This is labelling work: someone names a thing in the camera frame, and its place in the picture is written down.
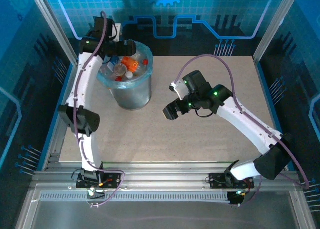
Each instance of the blue plastic bag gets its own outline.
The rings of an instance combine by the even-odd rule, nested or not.
[[[153,64],[154,64],[154,56],[150,50],[149,47],[146,45],[134,41],[136,44],[136,51],[142,53],[143,55],[146,55],[146,58],[148,60],[148,65],[146,67],[146,72],[137,78],[131,79],[129,81],[115,81],[112,80],[109,76],[98,72],[97,78],[100,82],[102,82],[107,88],[110,89],[131,89],[139,86],[141,83],[143,83],[146,79],[148,79],[152,73],[153,73]]]

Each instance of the trash bin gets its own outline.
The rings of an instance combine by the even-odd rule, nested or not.
[[[148,65],[143,75],[133,77],[128,81],[115,81],[111,78],[112,72],[99,71],[98,80],[102,82],[118,103],[118,105],[127,110],[138,110],[148,104],[152,96],[152,73],[153,73],[153,54],[149,47],[135,41],[137,53],[132,56],[136,59],[147,59]]]

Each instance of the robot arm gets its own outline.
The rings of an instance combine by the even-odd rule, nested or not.
[[[291,140],[289,135],[283,136],[279,131],[266,125],[242,104],[240,110],[233,98],[233,94],[223,85],[212,88],[205,80],[200,71],[194,71],[183,78],[183,82],[178,81],[172,84],[170,89],[177,92],[179,98],[170,103],[164,110],[165,117],[169,120],[178,118],[178,113],[182,115],[191,110],[207,109],[234,125],[243,133],[261,153],[259,158],[247,161],[235,161],[225,171],[225,179],[230,187],[246,178],[263,176],[269,180],[274,180],[277,175],[290,162],[289,155],[282,146],[265,132],[256,123],[244,115],[244,111],[252,116],[257,122],[271,131],[287,146]]]
[[[103,169],[103,163],[99,154],[98,144],[95,132],[100,125],[100,116],[91,111],[91,99],[94,85],[100,67],[105,57],[112,56],[132,56],[136,53],[136,44],[134,41],[119,41],[118,31],[121,24],[111,19],[107,19],[107,30],[103,43],[94,57],[84,68],[84,64],[92,56],[103,36],[104,18],[96,17],[94,21],[94,30],[90,31],[80,42],[79,63],[72,91],[64,105],[58,108],[59,115],[64,122],[76,133],[74,122],[75,95],[76,99],[76,128],[78,137],[83,142],[83,148],[80,148],[82,157],[81,173],[78,177],[77,188],[90,187],[91,183],[101,184],[106,181],[108,188],[117,188],[119,181],[110,179],[117,176],[118,173],[104,173],[97,169]]]

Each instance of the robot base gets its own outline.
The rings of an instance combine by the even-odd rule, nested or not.
[[[210,173],[209,174],[209,183],[211,189],[253,189],[255,188],[255,183],[252,178],[247,178],[246,181],[241,180],[234,182],[233,185],[230,185],[226,180],[225,173]]]
[[[85,171],[81,169],[79,173],[76,188],[90,189],[95,188],[113,188],[116,189],[121,182],[121,173],[104,173],[101,171]]]

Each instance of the beige table surface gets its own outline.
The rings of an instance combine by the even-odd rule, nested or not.
[[[232,162],[259,155],[252,143],[219,116],[199,118],[194,111],[175,121],[162,110],[178,96],[169,90],[184,64],[193,56],[155,57],[152,98],[143,109],[128,111],[118,106],[97,80],[92,110],[100,115],[97,131],[104,162]],[[230,66],[238,99],[266,124],[273,126],[258,74],[250,56],[221,57]],[[200,70],[212,87],[231,90],[230,78],[221,62],[203,57],[191,63],[182,76]],[[209,111],[200,111],[206,115]],[[80,150],[68,129],[60,162],[80,162]]]

